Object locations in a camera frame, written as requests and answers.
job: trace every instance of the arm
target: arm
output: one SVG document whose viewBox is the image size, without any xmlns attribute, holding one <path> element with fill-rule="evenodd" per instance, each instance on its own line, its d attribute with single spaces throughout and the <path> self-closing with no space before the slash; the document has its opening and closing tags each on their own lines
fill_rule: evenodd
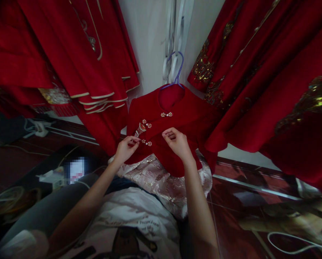
<svg viewBox="0 0 322 259">
<path fill-rule="evenodd" d="M 64 248 L 84 232 L 96 211 L 99 209 L 102 197 L 111 184 L 114 175 L 120 166 L 136 151 L 139 146 L 139 141 L 139 138 L 129 136 L 119 143 L 117 153 L 112 163 L 109 164 L 99 179 L 72 208 L 51 235 L 48 254 L 53 254 Z"/>
<path fill-rule="evenodd" d="M 183 161 L 189 223 L 196 258 L 219 258 L 218 242 L 210 209 L 199 179 L 196 161 L 193 158 L 186 135 L 175 128 L 162 133 L 173 152 Z"/>
</svg>

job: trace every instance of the red velvet jacket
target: red velvet jacket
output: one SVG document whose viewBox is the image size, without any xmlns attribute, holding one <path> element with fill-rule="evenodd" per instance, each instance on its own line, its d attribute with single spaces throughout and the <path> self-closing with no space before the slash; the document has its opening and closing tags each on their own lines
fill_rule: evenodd
<svg viewBox="0 0 322 259">
<path fill-rule="evenodd" d="M 194 95 L 186 87 L 184 87 L 184 91 L 178 85 L 162 90 L 164 92 L 160 98 L 161 88 L 134 99 L 131 103 L 127 135 L 135 135 L 140 123 L 151 124 L 151 127 L 145 126 L 146 131 L 139 135 L 139 138 L 145 140 L 145 143 L 140 144 L 126 164 L 137 163 L 154 153 L 172 176 L 184 176 L 182 161 L 173 153 L 161 135 L 164 130 L 175 127 L 187 136 L 191 152 L 197 163 L 197 169 L 202 168 L 195 154 L 195 150 L 199 148 L 213 172 L 217 153 L 207 151 L 204 148 L 204 143 L 217 123 L 218 114 L 215 108 Z M 174 99 L 174 94 L 177 93 L 182 98 L 174 104 L 170 104 L 169 100 Z"/>
</svg>

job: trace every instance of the metal rod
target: metal rod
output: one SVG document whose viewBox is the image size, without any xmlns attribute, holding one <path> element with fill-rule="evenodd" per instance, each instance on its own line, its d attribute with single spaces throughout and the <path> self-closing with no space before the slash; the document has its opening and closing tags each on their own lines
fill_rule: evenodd
<svg viewBox="0 0 322 259">
<path fill-rule="evenodd" d="M 62 130 L 62 129 L 57 129 L 57 128 L 53 128 L 53 127 L 50 127 L 50 126 L 46 126 L 46 128 L 50 128 L 50 129 L 53 129 L 53 130 L 58 130 L 58 131 L 62 131 L 62 132 L 66 132 L 68 134 L 73 134 L 73 135 L 77 135 L 77 136 L 80 136 L 80 137 L 84 137 L 84 138 L 89 138 L 89 139 L 92 139 L 92 140 L 96 140 L 92 137 L 87 137 L 87 136 L 84 136 L 84 135 L 80 135 L 80 134 L 77 134 L 77 133 L 73 133 L 73 132 L 69 132 L 69 131 L 65 131 L 65 130 Z"/>
<path fill-rule="evenodd" d="M 265 192 L 265 193 L 269 193 L 269 194 L 274 194 L 274 195 L 277 195 L 277 196 L 285 197 L 285 198 L 288 198 L 288 199 L 291 199 L 291 200 L 303 200 L 302 198 L 294 197 L 294 196 L 291 196 L 291 195 L 288 195 L 288 194 L 283 194 L 281 192 L 272 191 L 272 190 L 269 190 L 269 189 L 266 189 L 266 188 L 263 188 L 263 187 L 260 187 L 260 186 L 251 185 L 251 184 L 248 184 L 248 183 L 240 182 L 240 181 L 237 181 L 237 180 L 234 180 L 234 179 L 230 179 L 230 178 L 227 178 L 227 177 L 224 177 L 224 176 L 219 176 L 217 174 L 213 174 L 213 177 L 219 178 L 221 180 L 225 180 L 225 181 L 228 181 L 228 182 L 236 183 L 236 184 L 239 184 L 239 185 L 243 185 L 243 186 L 246 186 L 248 188 L 255 189 L 255 190 L 258 190 L 258 191 L 261 191 L 261 192 Z"/>
<path fill-rule="evenodd" d="M 62 134 L 62 133 L 59 133 L 59 132 L 56 132 L 56 131 L 49 131 L 49 132 L 53 132 L 53 133 L 55 133 L 55 134 L 59 134 L 59 135 L 65 136 L 65 137 L 74 138 L 74 139 L 77 139 L 77 140 L 81 140 L 81 141 L 88 142 L 88 143 L 91 143 L 91 144 L 94 144 L 94 145 L 98 145 L 98 146 L 99 146 L 99 144 L 97 144 L 97 143 L 95 143 L 95 142 L 87 141 L 87 140 L 84 140 L 84 139 L 81 139 L 81 138 L 71 137 L 71 136 L 69 136 L 69 135 L 65 135 L 65 134 Z"/>
</svg>

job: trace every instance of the hand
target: hand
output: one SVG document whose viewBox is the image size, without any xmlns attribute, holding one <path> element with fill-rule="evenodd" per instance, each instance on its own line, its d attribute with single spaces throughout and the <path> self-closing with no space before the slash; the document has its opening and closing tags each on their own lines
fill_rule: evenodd
<svg viewBox="0 0 322 259">
<path fill-rule="evenodd" d="M 117 163 L 119 166 L 122 165 L 126 160 L 128 160 L 132 154 L 136 151 L 139 146 L 140 138 L 134 136 L 128 136 L 122 140 L 117 149 L 113 162 Z"/>
<path fill-rule="evenodd" d="M 176 128 L 169 128 L 162 132 L 162 137 L 183 162 L 188 162 L 193 159 L 185 134 L 182 134 Z"/>
</svg>

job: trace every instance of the finger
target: finger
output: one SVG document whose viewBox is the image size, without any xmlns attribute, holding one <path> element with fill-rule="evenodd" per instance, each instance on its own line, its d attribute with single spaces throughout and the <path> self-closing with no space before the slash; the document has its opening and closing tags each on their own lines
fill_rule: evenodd
<svg viewBox="0 0 322 259">
<path fill-rule="evenodd" d="M 137 141 L 140 141 L 140 138 L 135 137 L 135 136 L 127 136 L 126 138 L 124 138 L 124 141 L 127 141 L 127 142 L 129 142 L 131 140 L 137 142 Z"/>
<path fill-rule="evenodd" d="M 131 147 L 130 149 L 133 151 L 133 152 L 135 152 L 136 151 L 136 149 L 138 148 L 138 146 L 139 146 L 139 142 L 137 142 L 133 147 Z"/>
<path fill-rule="evenodd" d="M 169 137 L 169 136 L 172 136 L 172 135 L 175 135 L 175 134 L 173 132 L 168 132 L 166 135 Z"/>
<path fill-rule="evenodd" d="M 168 145 L 172 143 L 171 139 L 169 137 L 167 137 L 166 134 L 162 134 L 162 137 L 164 137 L 164 139 L 165 139 L 165 141 L 167 142 Z"/>
<path fill-rule="evenodd" d="M 162 134 L 167 134 L 167 133 L 169 133 L 169 132 L 173 132 L 174 134 L 176 134 L 176 135 L 177 135 L 177 133 L 179 133 L 180 131 L 179 131 L 179 130 L 177 130 L 176 128 L 174 128 L 174 127 L 171 127 L 171 128 L 169 128 L 169 129 L 166 129 L 164 132 L 162 132 Z"/>
</svg>

